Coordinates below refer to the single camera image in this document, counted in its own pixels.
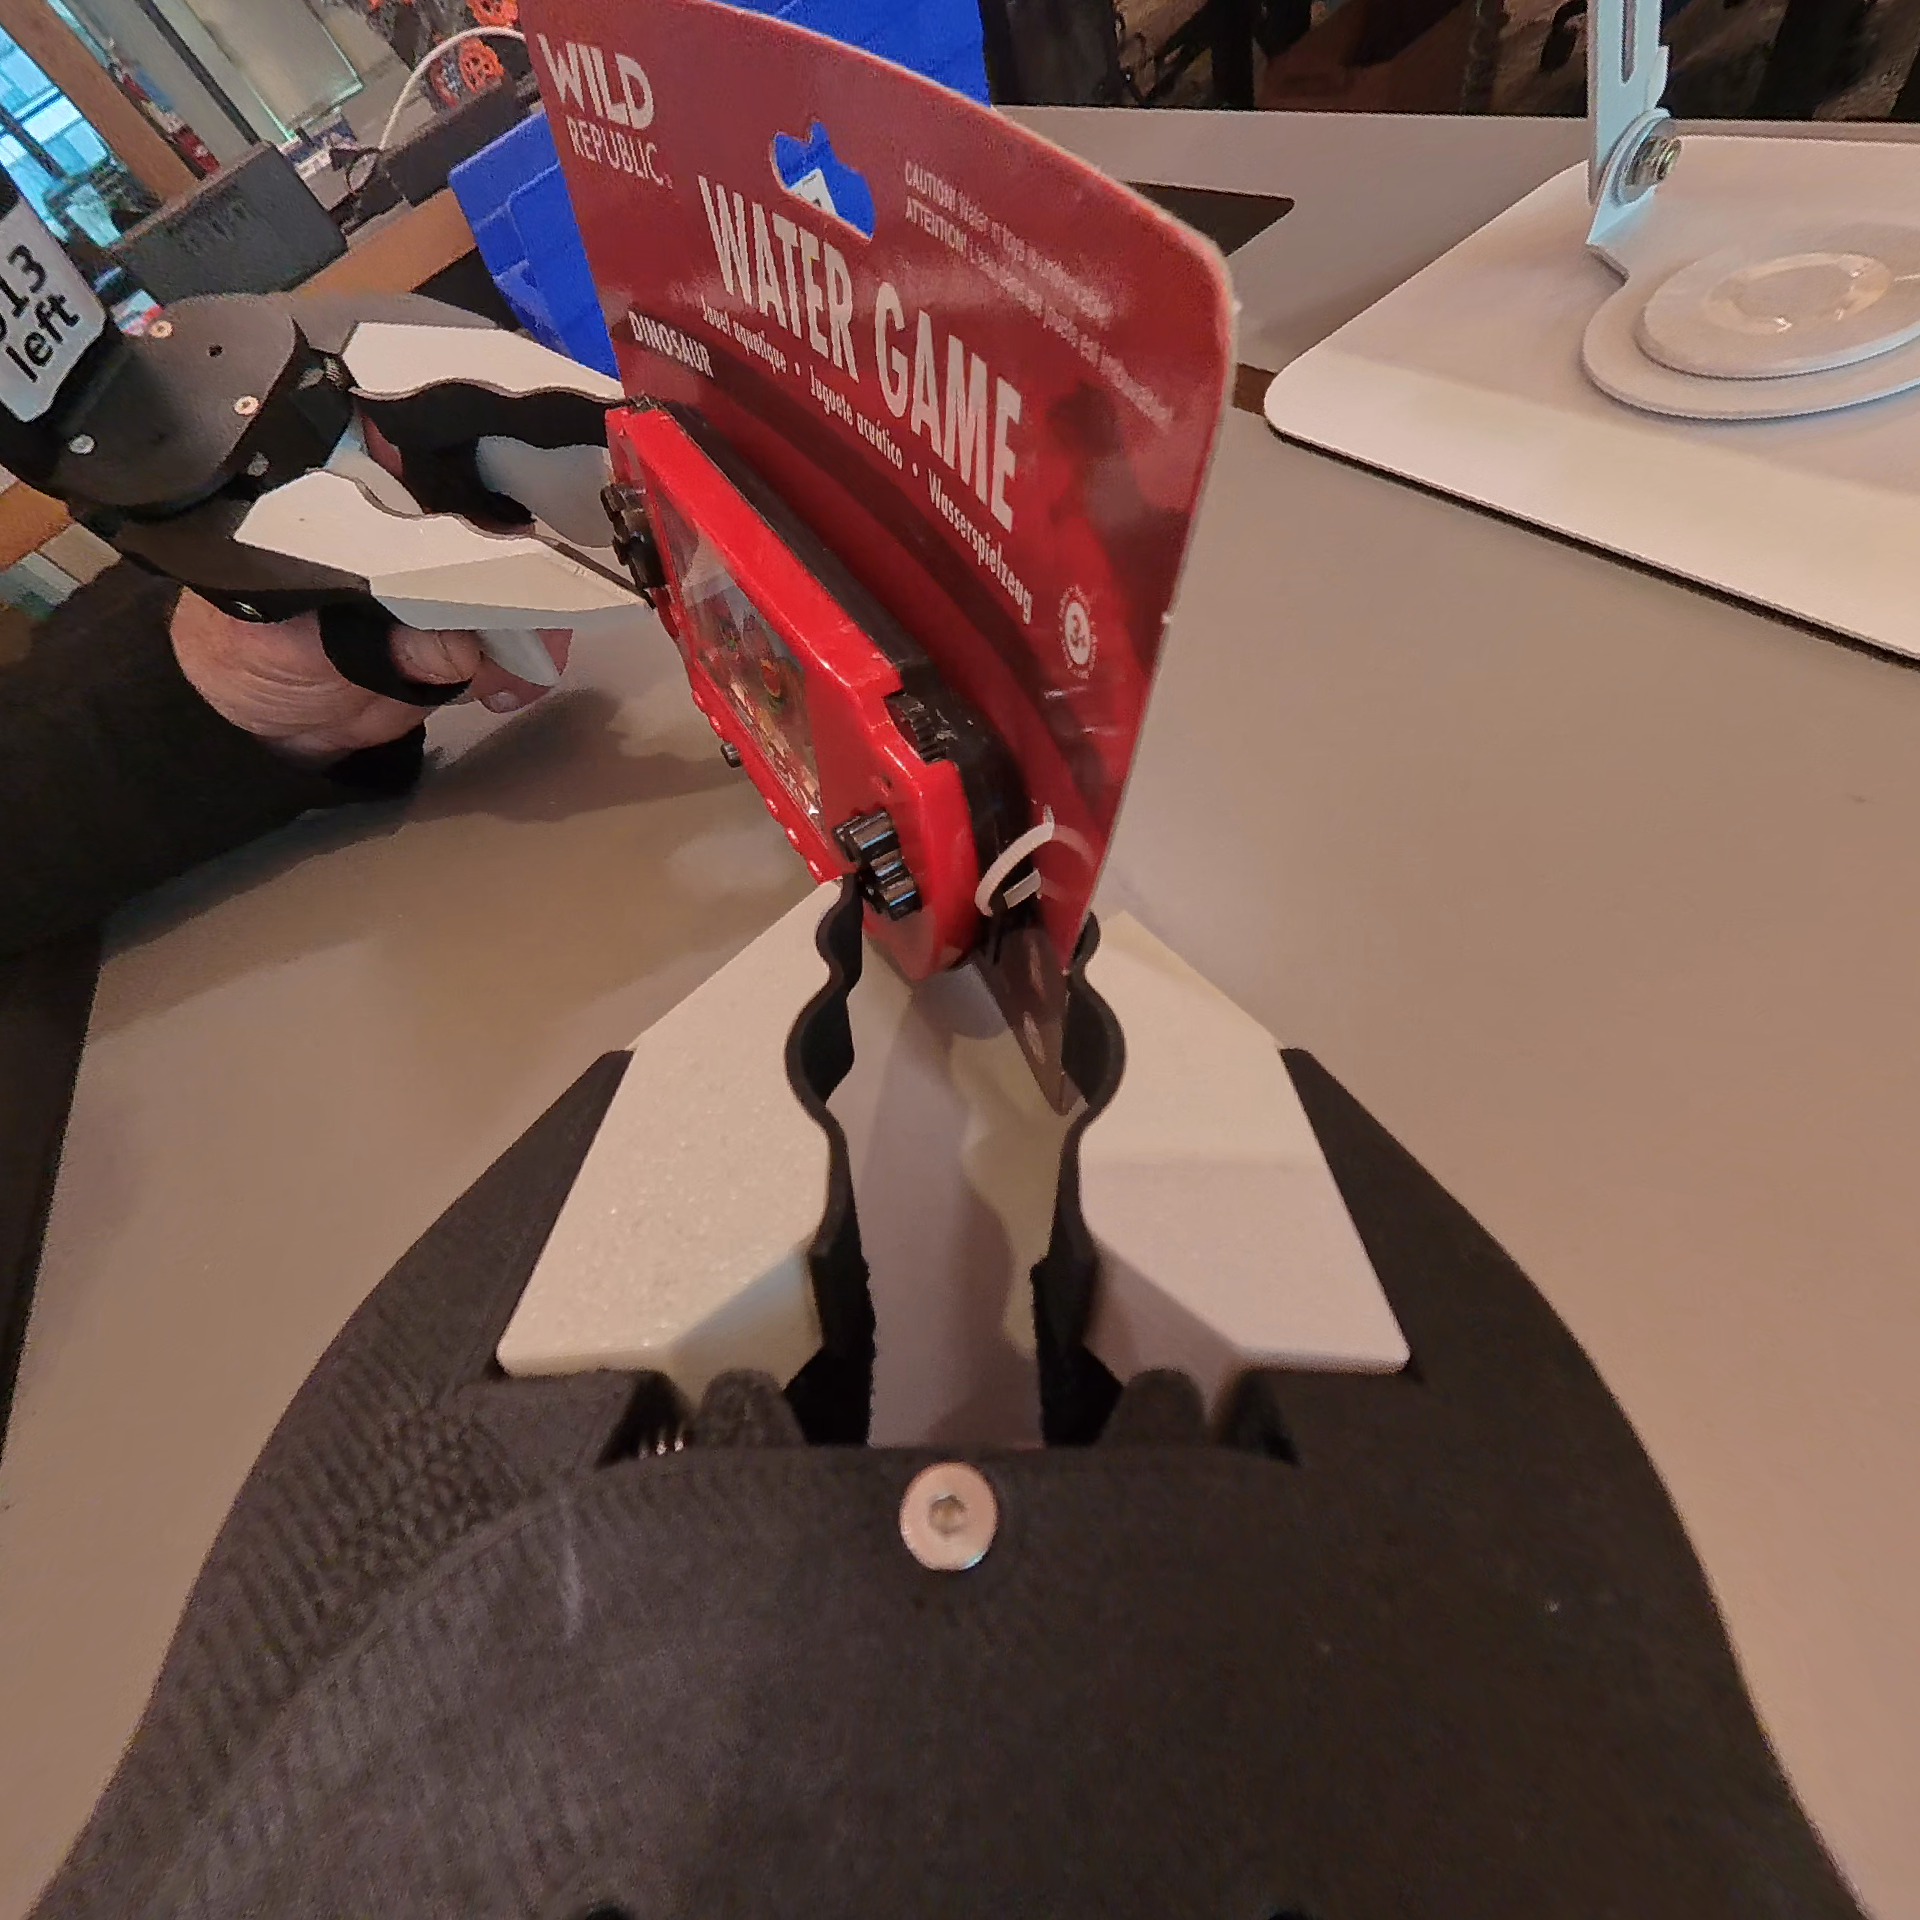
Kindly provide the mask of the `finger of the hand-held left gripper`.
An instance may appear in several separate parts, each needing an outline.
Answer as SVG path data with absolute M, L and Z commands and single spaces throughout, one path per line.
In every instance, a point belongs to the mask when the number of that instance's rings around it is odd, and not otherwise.
M 346 368 L 421 515 L 491 530 L 610 536 L 605 373 L 495 329 L 357 324 Z
M 363 472 L 317 468 L 248 507 L 236 542 L 357 580 L 416 629 L 595 633 L 646 611 L 627 578 L 564 542 L 399 512 Z

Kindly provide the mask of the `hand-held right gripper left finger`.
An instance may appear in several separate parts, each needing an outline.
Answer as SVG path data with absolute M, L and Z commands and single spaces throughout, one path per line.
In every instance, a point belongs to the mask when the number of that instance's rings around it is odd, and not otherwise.
M 862 1447 L 873 1303 L 831 1093 L 852 1071 L 856 885 L 821 882 L 629 1046 L 495 1347 L 514 1378 L 638 1373 L 684 1403 L 771 1378 Z

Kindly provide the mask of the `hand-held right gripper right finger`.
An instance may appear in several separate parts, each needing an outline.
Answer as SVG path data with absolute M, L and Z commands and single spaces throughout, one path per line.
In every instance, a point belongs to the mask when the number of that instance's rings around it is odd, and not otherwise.
M 1266 1373 L 1397 1377 L 1409 1345 L 1284 1049 L 1133 917 L 1088 922 L 1064 1065 L 1082 1104 L 1033 1268 L 1039 1433 L 1088 1447 L 1174 1375 L 1206 1424 Z

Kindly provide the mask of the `red handheld toy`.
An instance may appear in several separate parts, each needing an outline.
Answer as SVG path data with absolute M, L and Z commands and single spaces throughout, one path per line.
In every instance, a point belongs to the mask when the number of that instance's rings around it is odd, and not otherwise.
M 521 30 L 624 392 L 610 517 L 694 702 L 896 970 L 980 973 L 1069 1112 L 1068 973 L 1225 411 L 1225 265 L 779 16 Z

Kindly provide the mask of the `person's left forearm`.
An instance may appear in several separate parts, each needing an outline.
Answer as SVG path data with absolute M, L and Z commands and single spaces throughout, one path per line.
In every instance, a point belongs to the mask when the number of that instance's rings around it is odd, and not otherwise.
M 128 903 L 312 810 L 384 802 L 419 781 L 419 714 L 319 768 L 217 714 L 179 669 L 177 599 L 117 565 L 2 673 L 8 963 L 93 935 Z

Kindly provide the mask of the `person's left hand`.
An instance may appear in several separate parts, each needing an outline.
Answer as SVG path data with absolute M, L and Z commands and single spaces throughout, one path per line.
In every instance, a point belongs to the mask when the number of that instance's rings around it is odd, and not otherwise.
M 319 621 L 248 623 L 182 591 L 168 629 L 187 684 L 226 723 L 278 756 L 324 766 L 391 744 L 425 720 L 425 708 L 348 683 L 324 654 Z M 389 660 L 408 683 L 465 684 L 463 702 L 493 714 L 540 702 L 552 684 L 515 679 L 463 631 L 395 629 Z

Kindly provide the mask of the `blue bin with tag sticker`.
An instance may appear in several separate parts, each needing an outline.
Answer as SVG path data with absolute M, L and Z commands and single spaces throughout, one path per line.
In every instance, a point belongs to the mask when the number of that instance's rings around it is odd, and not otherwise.
M 977 102 L 989 100 L 987 48 L 976 3 L 745 3 L 858 46 Z M 514 324 L 604 375 L 616 359 L 572 213 L 556 136 L 542 109 L 450 171 L 448 187 Z

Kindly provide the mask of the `black storage crate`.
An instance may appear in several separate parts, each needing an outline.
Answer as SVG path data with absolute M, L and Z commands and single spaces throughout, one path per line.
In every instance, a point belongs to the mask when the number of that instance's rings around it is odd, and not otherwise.
M 346 259 L 338 222 L 275 147 L 254 145 L 107 249 L 159 304 L 288 292 Z

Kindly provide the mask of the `orange black toy robot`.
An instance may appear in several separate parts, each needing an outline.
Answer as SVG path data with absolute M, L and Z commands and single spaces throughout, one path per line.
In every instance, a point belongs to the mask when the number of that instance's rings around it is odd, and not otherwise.
M 367 24 L 452 106 L 525 75 L 515 3 L 367 3 Z

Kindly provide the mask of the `black desk mat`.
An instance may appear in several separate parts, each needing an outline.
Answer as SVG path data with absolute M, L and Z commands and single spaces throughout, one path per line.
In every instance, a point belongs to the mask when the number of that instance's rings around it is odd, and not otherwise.
M 1139 199 L 1206 237 L 1223 259 L 1264 234 L 1294 211 L 1294 199 L 1247 191 L 1128 181 Z

